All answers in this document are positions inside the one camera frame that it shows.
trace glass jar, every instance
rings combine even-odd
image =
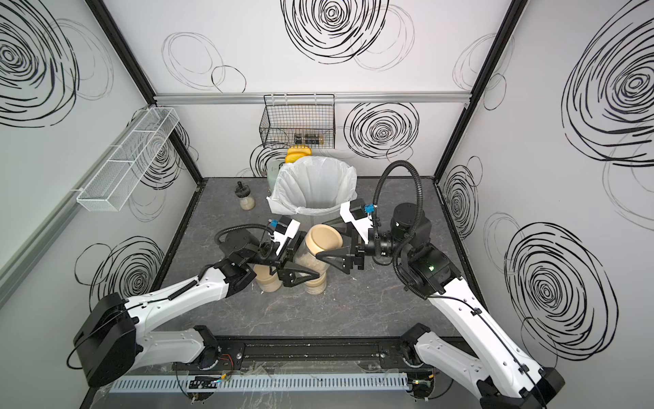
[[[236,190],[234,191],[236,197],[239,198],[239,205],[243,210],[252,210],[254,208],[254,198],[250,196],[250,187],[238,182]]]

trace tan jar lid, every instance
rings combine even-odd
[[[256,280],[259,281],[261,284],[272,283],[273,281],[277,281],[279,279],[277,277],[277,272],[275,272],[272,276],[270,275],[269,266],[262,266],[261,264],[255,264],[253,270],[256,273]]]
[[[326,224],[316,224],[309,229],[304,242],[312,255],[316,255],[321,251],[343,247],[341,234],[335,228]]]

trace wire basket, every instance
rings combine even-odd
[[[334,148],[333,94],[271,94],[264,96],[264,102],[266,108],[259,125],[264,147],[282,144]]]
[[[120,211],[179,123],[173,108],[153,107],[77,196],[88,211]]]

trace white mesh basket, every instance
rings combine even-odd
[[[120,211],[178,123],[173,108],[150,108],[77,196],[77,203],[88,211]]]

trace trash bin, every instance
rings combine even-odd
[[[356,168],[335,158],[305,156],[279,170],[267,199],[273,214],[293,216],[308,231],[335,219],[341,203],[356,199]]]

